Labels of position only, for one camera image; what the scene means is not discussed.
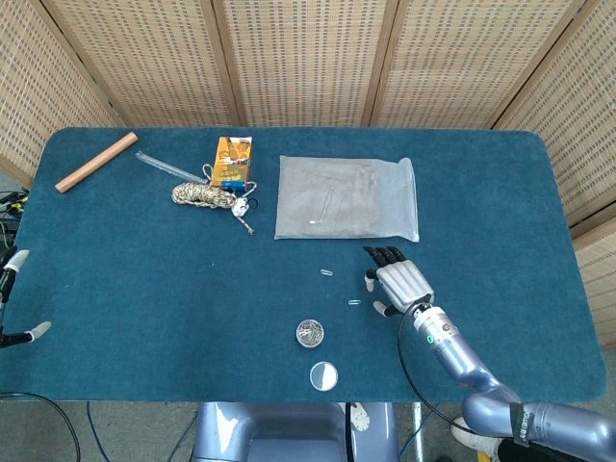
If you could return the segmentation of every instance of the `table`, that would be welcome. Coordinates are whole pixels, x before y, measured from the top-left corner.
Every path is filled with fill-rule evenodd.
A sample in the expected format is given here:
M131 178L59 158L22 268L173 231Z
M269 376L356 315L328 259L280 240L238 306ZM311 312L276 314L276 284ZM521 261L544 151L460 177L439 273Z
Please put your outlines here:
M605 371L545 145L525 132L136 128L140 140L65 194L55 183L128 132L68 128L45 146L21 229L31 256L7 331L54 323L0 352L0 387L54 399L409 401L399 318L371 307L362 245L397 245L482 359L523 399L600 395ZM180 183L144 153L198 173L219 136L252 136L250 237L228 211L171 202ZM279 156L413 162L420 242L273 239ZM323 276L321 269L333 271ZM350 299L361 299L348 306ZM320 320L306 349L297 324ZM424 393L460 400L423 339L407 363ZM314 390L310 368L338 368Z

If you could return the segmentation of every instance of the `round container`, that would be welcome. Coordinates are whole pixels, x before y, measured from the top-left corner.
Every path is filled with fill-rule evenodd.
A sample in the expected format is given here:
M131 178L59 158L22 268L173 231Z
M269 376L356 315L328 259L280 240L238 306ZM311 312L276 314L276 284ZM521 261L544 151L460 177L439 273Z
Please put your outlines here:
M295 330L297 341L306 348L318 347L323 341L324 336L323 326L315 320L304 320L299 323Z
M333 364L320 361L310 370L310 383L320 392L328 392L338 383L338 371Z

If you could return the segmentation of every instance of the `clear plastic sheet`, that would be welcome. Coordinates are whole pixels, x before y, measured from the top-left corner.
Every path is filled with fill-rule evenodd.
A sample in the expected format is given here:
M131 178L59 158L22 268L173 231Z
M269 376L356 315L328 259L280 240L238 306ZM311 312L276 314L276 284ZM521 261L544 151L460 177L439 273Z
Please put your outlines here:
M275 239L419 240L413 166L280 156Z

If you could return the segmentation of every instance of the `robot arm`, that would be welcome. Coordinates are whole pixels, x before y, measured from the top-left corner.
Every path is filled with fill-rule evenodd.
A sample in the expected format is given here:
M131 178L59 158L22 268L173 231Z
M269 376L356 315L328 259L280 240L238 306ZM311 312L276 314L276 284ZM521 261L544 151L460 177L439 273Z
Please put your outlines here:
M481 361L445 312L431 303L434 293L419 270L394 247L365 247L379 268L366 284L379 283L392 301L374 308L383 316L402 313L414 319L440 363L455 382L473 393L463 402L463 417L478 434L513 437L586 460L616 460L616 423L594 411L549 401L522 402Z
M17 247L13 246L0 256L0 348L31 343L40 338L51 327L51 322L45 321L32 330L18 334L4 333L5 308L9 302L9 295L13 289L15 277L28 258L28 255L28 250L17 251Z

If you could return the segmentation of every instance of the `wooden stick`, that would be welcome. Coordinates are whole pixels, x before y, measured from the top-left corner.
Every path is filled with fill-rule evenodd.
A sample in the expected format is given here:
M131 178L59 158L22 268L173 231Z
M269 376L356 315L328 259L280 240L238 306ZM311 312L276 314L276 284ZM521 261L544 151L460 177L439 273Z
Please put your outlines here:
M137 141L137 139L138 139L137 135L135 135L133 132L130 132L128 135L123 137L121 140L116 141L114 144L109 146L99 155L97 155L96 157L94 157L93 159L91 159L90 161L86 162L81 167L73 171L64 180L62 180L60 183L56 185L56 189L61 193L65 193L66 191L70 190L73 186L75 186L81 180L92 175L99 168L103 167L105 164L111 161L112 158L114 158L117 154L119 154L124 149L126 149L128 146L130 146L135 141Z

